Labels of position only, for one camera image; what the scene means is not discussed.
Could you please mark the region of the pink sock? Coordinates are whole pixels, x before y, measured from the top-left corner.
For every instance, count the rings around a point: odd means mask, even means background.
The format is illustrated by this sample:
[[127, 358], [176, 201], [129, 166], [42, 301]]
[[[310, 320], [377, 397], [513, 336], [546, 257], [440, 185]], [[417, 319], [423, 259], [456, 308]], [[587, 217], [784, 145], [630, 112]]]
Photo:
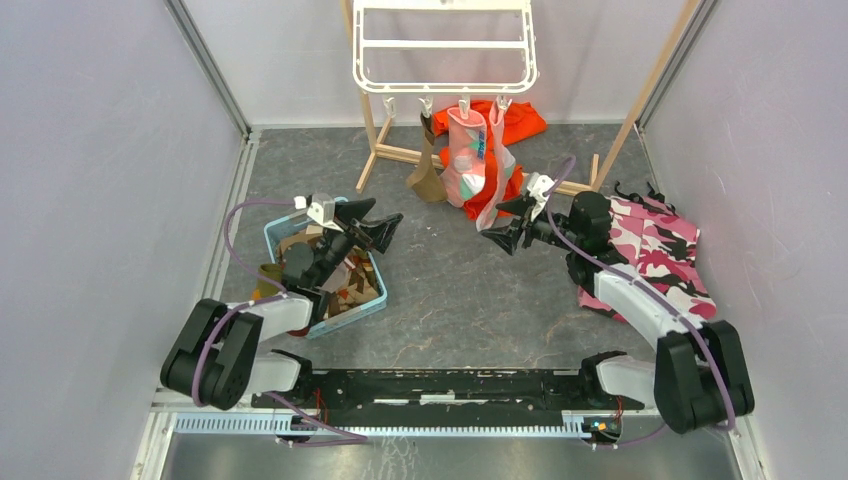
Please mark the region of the pink sock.
[[461, 208], [483, 191], [486, 183], [486, 120], [477, 111], [466, 115], [459, 106], [447, 109], [449, 161], [440, 179], [448, 202]]
[[489, 112], [493, 155], [496, 165], [494, 176], [495, 190], [476, 219], [475, 226], [478, 232], [491, 228], [495, 223], [499, 215], [497, 205], [504, 200], [507, 186], [516, 166], [515, 157], [504, 144], [505, 114], [509, 106], [509, 101], [496, 100]]

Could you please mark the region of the brown tan sock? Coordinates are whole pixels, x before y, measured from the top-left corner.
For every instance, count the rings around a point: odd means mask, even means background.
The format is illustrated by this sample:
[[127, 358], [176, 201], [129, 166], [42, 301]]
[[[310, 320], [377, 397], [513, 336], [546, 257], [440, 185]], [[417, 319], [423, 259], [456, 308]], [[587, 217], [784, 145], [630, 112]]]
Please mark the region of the brown tan sock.
[[435, 145], [432, 117], [421, 114], [420, 124], [422, 129], [420, 158], [405, 184], [425, 203], [444, 202], [447, 200], [447, 192], [432, 159]]

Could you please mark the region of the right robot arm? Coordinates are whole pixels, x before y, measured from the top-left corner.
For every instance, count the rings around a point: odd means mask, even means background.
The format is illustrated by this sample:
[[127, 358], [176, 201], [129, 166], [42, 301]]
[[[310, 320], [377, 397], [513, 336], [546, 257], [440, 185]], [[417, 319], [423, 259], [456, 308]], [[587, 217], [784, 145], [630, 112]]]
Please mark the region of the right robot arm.
[[652, 347], [652, 362], [622, 352], [584, 360], [580, 400], [602, 408], [616, 396], [657, 408], [678, 434], [704, 427], [731, 430], [755, 399], [737, 330], [727, 321], [703, 322], [674, 306], [614, 247], [609, 198], [578, 194], [566, 214], [551, 212], [540, 195], [525, 193], [498, 205], [512, 215], [482, 230], [507, 254], [534, 242], [567, 251], [575, 284], [620, 314]]

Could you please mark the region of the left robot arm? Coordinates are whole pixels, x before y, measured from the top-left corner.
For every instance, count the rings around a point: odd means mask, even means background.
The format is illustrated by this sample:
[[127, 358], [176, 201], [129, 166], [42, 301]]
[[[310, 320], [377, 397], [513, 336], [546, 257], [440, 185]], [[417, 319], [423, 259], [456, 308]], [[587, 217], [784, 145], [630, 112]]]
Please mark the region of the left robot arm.
[[332, 314], [343, 284], [355, 266], [348, 257], [361, 250], [367, 261], [388, 250], [404, 216], [369, 220], [376, 201], [337, 199], [326, 194], [285, 201], [295, 210], [294, 231], [320, 229], [314, 244], [288, 246], [269, 274], [253, 270], [259, 283], [272, 287], [264, 298], [225, 303], [204, 298], [189, 314], [160, 370], [161, 385], [189, 397], [198, 407], [228, 410], [246, 394], [272, 391], [290, 407], [306, 405], [314, 394], [308, 360], [278, 351], [258, 357], [261, 343], [283, 334], [305, 332], [314, 338], [362, 320], [385, 308], [387, 289], [377, 268], [370, 276], [377, 296], [357, 300]]

